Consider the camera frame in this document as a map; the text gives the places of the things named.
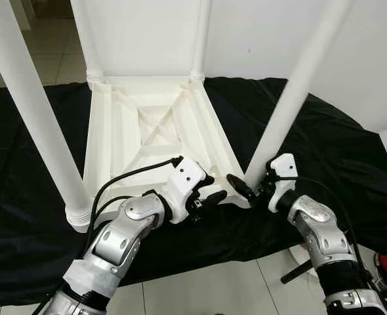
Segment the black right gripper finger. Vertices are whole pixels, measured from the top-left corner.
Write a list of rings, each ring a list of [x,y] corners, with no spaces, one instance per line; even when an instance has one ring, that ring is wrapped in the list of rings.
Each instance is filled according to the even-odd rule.
[[[255,193],[250,186],[245,183],[244,180],[234,174],[227,174],[226,181],[232,187],[232,189],[245,200],[250,200],[255,197]]]

